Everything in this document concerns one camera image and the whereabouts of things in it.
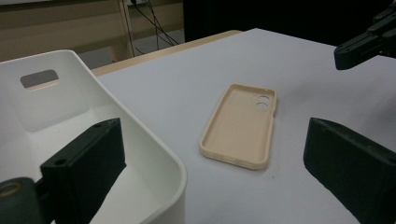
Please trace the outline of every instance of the phone case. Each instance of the phone case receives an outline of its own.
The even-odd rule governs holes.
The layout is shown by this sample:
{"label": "phone case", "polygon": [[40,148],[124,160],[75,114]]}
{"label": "phone case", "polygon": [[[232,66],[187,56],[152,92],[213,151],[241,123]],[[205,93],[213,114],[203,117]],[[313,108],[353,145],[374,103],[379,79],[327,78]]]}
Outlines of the phone case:
{"label": "phone case", "polygon": [[276,92],[233,84],[205,128],[200,152],[251,170],[265,167],[276,110]]}

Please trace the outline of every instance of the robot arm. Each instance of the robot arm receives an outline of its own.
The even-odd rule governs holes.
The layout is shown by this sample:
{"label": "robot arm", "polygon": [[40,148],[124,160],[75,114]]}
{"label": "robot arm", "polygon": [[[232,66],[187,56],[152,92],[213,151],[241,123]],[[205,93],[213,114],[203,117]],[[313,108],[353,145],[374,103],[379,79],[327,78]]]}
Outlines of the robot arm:
{"label": "robot arm", "polygon": [[335,67],[346,70],[376,55],[396,52],[396,0],[374,16],[373,25],[334,51]]}

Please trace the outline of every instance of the white plastic bin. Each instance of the white plastic bin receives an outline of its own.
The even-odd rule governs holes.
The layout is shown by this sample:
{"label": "white plastic bin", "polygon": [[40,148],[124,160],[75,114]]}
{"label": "white plastic bin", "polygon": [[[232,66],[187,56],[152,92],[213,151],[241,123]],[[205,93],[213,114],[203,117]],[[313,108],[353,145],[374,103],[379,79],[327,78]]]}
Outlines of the white plastic bin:
{"label": "white plastic bin", "polygon": [[[22,85],[43,71],[57,79]],[[0,182],[37,181],[42,162],[94,123],[114,118],[121,121],[127,167],[92,223],[184,223],[184,164],[71,50],[0,63]]]}

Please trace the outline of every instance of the dark background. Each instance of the dark background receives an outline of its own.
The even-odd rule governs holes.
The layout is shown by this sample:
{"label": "dark background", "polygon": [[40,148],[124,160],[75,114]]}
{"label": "dark background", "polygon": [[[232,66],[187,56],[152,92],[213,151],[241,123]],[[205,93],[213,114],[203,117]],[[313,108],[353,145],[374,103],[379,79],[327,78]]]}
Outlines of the dark background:
{"label": "dark background", "polygon": [[392,0],[244,1],[184,0],[186,42],[253,28],[338,46],[366,31]]}

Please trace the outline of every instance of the white table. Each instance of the white table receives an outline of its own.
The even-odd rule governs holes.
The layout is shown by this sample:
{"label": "white table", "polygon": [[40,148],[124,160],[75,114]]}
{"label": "white table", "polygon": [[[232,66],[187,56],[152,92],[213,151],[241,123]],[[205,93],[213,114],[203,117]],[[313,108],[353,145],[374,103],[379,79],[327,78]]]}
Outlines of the white table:
{"label": "white table", "polygon": [[[99,79],[185,163],[186,224],[357,224],[304,168],[308,121],[341,123],[394,151],[396,62],[377,56],[337,71],[334,49],[254,29]],[[210,160],[198,151],[233,83],[277,91],[264,170]]]}

